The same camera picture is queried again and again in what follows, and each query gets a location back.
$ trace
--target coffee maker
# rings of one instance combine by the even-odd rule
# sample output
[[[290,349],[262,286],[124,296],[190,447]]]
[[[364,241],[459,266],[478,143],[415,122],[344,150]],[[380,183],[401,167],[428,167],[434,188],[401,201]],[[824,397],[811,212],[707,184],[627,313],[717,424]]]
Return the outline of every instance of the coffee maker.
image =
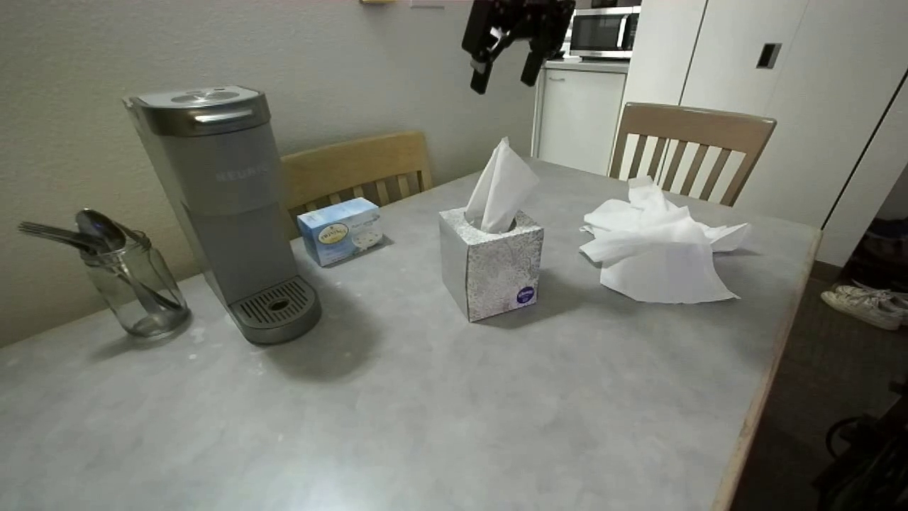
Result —
[[[139,140],[205,276],[252,343],[285,343],[322,317],[299,276],[278,149],[262,92],[225,86],[127,97]]]

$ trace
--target tissue box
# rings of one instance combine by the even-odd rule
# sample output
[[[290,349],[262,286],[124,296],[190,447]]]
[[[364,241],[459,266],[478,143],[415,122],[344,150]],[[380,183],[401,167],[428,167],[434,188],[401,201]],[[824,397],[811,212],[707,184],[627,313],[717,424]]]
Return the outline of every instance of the tissue box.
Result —
[[[299,217],[299,229],[313,259],[324,266],[347,261],[384,241],[377,208],[350,200]]]
[[[442,278],[469,322],[537,305],[543,228],[524,212],[509,232],[486,232],[463,211],[439,212]]]

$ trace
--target crumpled tissue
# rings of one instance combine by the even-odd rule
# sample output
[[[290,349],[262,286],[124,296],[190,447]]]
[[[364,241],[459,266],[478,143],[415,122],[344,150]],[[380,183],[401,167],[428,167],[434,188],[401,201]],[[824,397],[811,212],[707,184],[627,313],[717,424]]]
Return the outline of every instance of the crumpled tissue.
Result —
[[[539,175],[502,140],[489,156],[479,183],[465,201],[465,222],[486,232],[506,232],[513,228],[519,205],[537,188]]]
[[[739,299],[716,273],[713,254],[736,254],[750,225],[710,228],[665,200],[651,178],[627,184],[627,201],[584,217],[593,241],[578,251],[602,266],[600,281],[632,302],[707,305]]]

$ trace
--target table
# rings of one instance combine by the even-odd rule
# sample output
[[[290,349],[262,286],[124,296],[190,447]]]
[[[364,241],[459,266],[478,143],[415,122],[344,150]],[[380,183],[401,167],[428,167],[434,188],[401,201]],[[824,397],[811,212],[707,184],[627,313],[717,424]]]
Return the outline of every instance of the table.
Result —
[[[811,266],[818,229],[751,222],[720,256],[736,305],[652,306],[578,256],[625,184],[533,161],[539,305],[469,325],[439,278],[436,211],[465,175],[384,211],[390,244],[302,273],[324,317],[259,349],[205,278],[171,343],[112,313],[0,349],[0,508],[726,508]]]

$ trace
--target chair backrest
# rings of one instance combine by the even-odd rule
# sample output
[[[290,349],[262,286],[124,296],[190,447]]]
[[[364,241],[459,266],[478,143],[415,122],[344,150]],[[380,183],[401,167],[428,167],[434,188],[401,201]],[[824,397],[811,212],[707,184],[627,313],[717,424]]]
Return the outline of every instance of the chair backrest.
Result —
[[[736,205],[773,130],[776,119],[764,116],[627,103],[608,175],[635,178],[645,174],[665,191]]]
[[[419,130],[287,154],[282,174],[290,217],[354,195],[390,205],[431,188],[431,160]]]

